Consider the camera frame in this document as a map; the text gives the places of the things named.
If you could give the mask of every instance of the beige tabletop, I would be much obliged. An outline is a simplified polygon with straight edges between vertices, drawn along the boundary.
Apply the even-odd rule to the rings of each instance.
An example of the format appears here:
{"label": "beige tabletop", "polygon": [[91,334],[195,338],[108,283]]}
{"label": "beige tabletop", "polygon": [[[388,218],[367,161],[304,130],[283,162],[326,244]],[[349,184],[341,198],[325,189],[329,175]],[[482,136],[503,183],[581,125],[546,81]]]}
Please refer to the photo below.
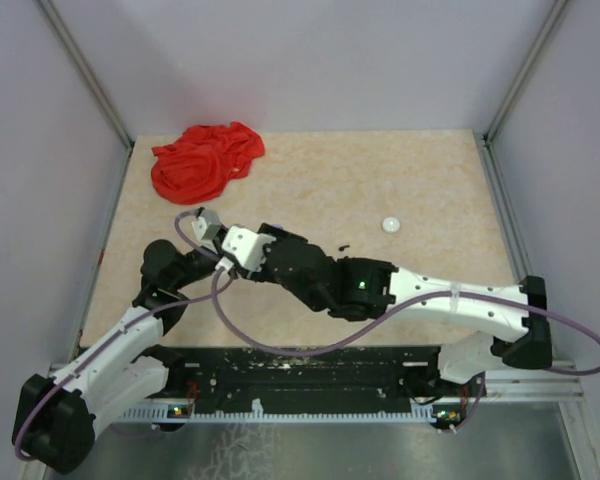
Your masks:
{"label": "beige tabletop", "polygon": [[[263,134],[267,154],[249,176],[229,183],[205,206],[226,225],[282,225],[334,257],[360,256],[438,278],[510,284],[513,277],[473,134],[380,131]],[[151,185],[151,147],[177,136],[138,138],[80,344],[92,345],[122,316],[140,286],[144,248],[166,238],[183,251],[173,217],[185,207]],[[398,233],[381,228],[387,216]],[[350,245],[344,253],[338,247]],[[184,289],[208,293],[210,280]],[[229,317],[257,340],[280,346],[324,345],[361,327],[313,313],[281,287],[234,282],[221,297]],[[425,345],[470,333],[437,324],[389,321],[358,345]],[[210,302],[190,306],[163,345],[241,346]]]}

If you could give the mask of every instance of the metal floor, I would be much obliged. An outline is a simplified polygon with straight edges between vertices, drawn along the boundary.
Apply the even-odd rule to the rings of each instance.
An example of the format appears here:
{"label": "metal floor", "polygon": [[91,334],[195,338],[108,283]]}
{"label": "metal floor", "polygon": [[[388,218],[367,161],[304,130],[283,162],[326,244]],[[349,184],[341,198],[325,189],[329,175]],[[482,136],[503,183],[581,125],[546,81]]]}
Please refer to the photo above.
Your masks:
{"label": "metal floor", "polygon": [[[112,431],[47,480],[577,479],[557,406],[480,405],[457,436],[426,425],[189,425],[146,439]],[[120,425],[128,432],[147,425]]]}

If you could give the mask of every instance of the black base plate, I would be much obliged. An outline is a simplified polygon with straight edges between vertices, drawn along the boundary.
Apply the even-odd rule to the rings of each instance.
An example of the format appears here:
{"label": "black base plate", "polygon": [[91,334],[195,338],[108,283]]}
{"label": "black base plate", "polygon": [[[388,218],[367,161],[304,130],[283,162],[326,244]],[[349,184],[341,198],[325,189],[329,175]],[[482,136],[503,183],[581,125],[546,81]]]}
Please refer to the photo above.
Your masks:
{"label": "black base plate", "polygon": [[[255,399],[271,414],[408,413],[411,397],[460,397],[463,388],[440,380],[432,386],[435,369],[427,364],[435,365],[437,347],[349,347],[309,358],[251,348],[174,350],[185,357],[183,385],[156,397],[195,397],[203,414],[248,413]],[[477,393],[474,381],[468,390]]]}

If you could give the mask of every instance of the metal frame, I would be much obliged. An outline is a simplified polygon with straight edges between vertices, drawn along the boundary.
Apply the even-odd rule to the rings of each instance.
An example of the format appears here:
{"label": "metal frame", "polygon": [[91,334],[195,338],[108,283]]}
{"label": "metal frame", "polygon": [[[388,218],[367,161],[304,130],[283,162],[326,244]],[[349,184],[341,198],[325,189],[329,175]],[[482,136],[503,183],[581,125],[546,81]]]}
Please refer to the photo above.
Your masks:
{"label": "metal frame", "polygon": [[[520,234],[498,159],[493,154],[492,144],[485,142],[485,137],[486,135],[476,134],[476,145],[480,152],[480,159],[485,170],[485,177],[491,192],[511,268],[518,278],[522,278],[532,272],[529,255]],[[520,371],[518,377],[522,381],[532,380],[534,373]],[[563,398],[556,398],[556,401],[560,407],[565,434],[580,477],[600,480],[600,435],[577,377],[575,382],[580,393],[576,394],[576,391],[564,392],[566,395]],[[547,384],[537,384],[531,387],[530,392],[542,397],[550,392],[547,387]]]}
{"label": "metal frame", "polygon": [[185,418],[170,418],[169,412],[174,405],[186,405],[186,399],[162,398],[139,403],[127,410],[116,423],[433,423],[435,422],[432,405],[411,404],[409,413],[384,413],[377,414],[267,414],[262,411],[262,406],[257,405],[253,412],[248,413],[223,413],[191,414]]}
{"label": "metal frame", "polygon": [[[120,170],[115,172],[117,175],[116,178],[116,186],[117,188],[113,191],[111,195],[111,201],[109,202],[109,208],[107,208],[105,212],[104,225],[100,229],[100,238],[98,239],[98,245],[100,245],[100,260],[104,255],[107,242],[109,240],[109,235],[111,233],[111,227],[113,226],[113,219],[116,214],[116,210],[118,209],[118,202],[120,201],[120,195],[122,194],[122,187],[124,185],[124,180],[127,176],[127,170],[129,169],[129,162],[131,161],[131,154],[133,153],[133,148],[129,147],[126,151],[126,159],[124,165]],[[96,289],[96,283],[98,281],[98,274],[100,273],[100,261],[98,261],[93,268],[88,272],[89,282],[88,287],[82,295],[80,304],[77,307],[76,313],[76,331],[71,336],[71,338],[75,339],[75,343],[72,345],[71,353],[65,359],[66,362],[69,362],[72,358],[75,358],[78,355],[78,351],[80,349],[80,337],[82,336],[82,329],[84,328],[84,324],[87,321],[87,314],[89,313],[89,306],[91,305],[91,299],[93,298],[93,294]]]}
{"label": "metal frame", "polygon": [[549,11],[549,15],[547,15],[547,18],[545,19],[538,36],[533,42],[531,49],[527,53],[520,70],[518,70],[518,73],[513,79],[509,90],[500,104],[500,108],[498,108],[495,117],[491,121],[491,125],[489,125],[489,129],[485,133],[487,146],[490,147],[496,140],[500,130],[502,129],[502,126],[509,116],[509,112],[515,105],[518,98],[520,98],[520,95],[522,95],[524,87],[526,87],[527,82],[533,75],[542,53],[546,50],[547,46],[555,36],[555,33],[560,28],[560,25],[562,24],[562,21],[567,13],[567,7],[571,3],[571,0],[554,1],[554,4]]}
{"label": "metal frame", "polygon": [[[61,45],[67,52],[69,60],[74,64],[86,88],[102,111],[111,128],[120,141],[128,148],[133,148],[133,140],[124,126],[113,103],[107,98],[104,88],[98,82],[93,70],[80,51],[78,45],[58,14],[52,0],[34,0],[42,15],[46,18]],[[496,141],[509,113],[518,98],[523,94],[528,80],[533,75],[542,53],[558,31],[564,20],[571,0],[555,0],[536,40],[529,50],[525,61],[515,76],[507,94],[484,134],[476,135],[476,145],[485,171],[485,177],[492,195],[498,222],[503,234],[511,268],[517,278],[532,273],[532,265],[524,244],[520,229],[507,193],[505,179],[493,151]],[[125,168],[120,172],[120,184],[124,179]],[[103,230],[102,245],[106,243],[113,214],[117,206],[118,194],[112,199],[111,209],[107,214],[107,227]],[[93,285],[97,276],[97,266],[93,272]],[[85,295],[83,313],[86,313],[92,290]],[[591,412],[583,396],[577,379],[560,377],[547,372],[499,371],[487,375],[489,396],[483,402],[558,402],[565,425],[565,433],[573,451],[575,463],[582,478],[600,479],[600,437],[595,428]],[[43,478],[46,467],[40,462],[23,465],[19,478]]]}
{"label": "metal frame", "polygon": [[34,2],[39,7],[42,16],[47,20],[51,30],[53,30],[56,38],[67,53],[69,61],[78,70],[80,78],[91,93],[105,119],[111,125],[111,128],[116,132],[125,147],[128,149],[133,148],[134,141],[125,128],[118,111],[107,97],[102,85],[98,82],[89,62],[87,62],[85,56],[80,51],[78,44],[67,29],[53,2],[51,0],[34,0]]}

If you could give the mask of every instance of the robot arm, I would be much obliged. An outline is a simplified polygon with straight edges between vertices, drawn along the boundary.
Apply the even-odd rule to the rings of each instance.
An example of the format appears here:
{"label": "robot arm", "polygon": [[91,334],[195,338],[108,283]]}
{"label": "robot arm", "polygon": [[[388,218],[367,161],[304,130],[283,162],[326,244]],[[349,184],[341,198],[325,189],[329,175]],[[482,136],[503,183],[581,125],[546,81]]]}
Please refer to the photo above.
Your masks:
{"label": "robot arm", "polygon": [[[198,241],[220,260],[197,251],[182,255],[166,240],[149,245],[141,268],[142,289],[132,308],[67,366],[49,378],[34,375],[25,383],[14,444],[20,435],[23,451],[68,473],[82,463],[98,436],[124,411],[150,395],[181,388],[183,358],[155,344],[180,320],[185,306],[146,314],[185,299],[181,288],[220,267],[250,281],[279,284],[311,310],[327,310],[330,316],[348,321],[375,319],[415,296],[450,291],[449,297],[423,301],[396,315],[396,321],[477,330],[442,346],[432,360],[434,381],[465,384],[485,370],[504,365],[525,369],[551,365],[550,332],[544,317],[462,296],[463,292],[483,293],[546,308],[540,278],[488,287],[430,278],[379,260],[334,259],[305,238],[271,225],[262,224],[258,232],[237,225],[227,228],[215,212],[206,209],[198,211],[193,229]],[[54,388],[59,388],[58,393],[23,430],[25,420]]]}
{"label": "robot arm", "polygon": [[258,232],[225,228],[213,211],[201,209],[193,221],[198,240],[214,248],[225,269],[246,279],[277,283],[313,311],[360,321],[380,315],[416,296],[450,291],[446,298],[423,301],[397,313],[394,321],[436,322],[476,330],[459,342],[443,345],[434,367],[439,378],[464,384],[486,370],[509,366],[544,369],[552,363],[546,318],[518,308],[462,296],[485,294],[546,309],[542,278],[519,285],[490,287],[461,284],[414,273],[389,262],[367,258],[333,259],[298,235],[262,224]]}

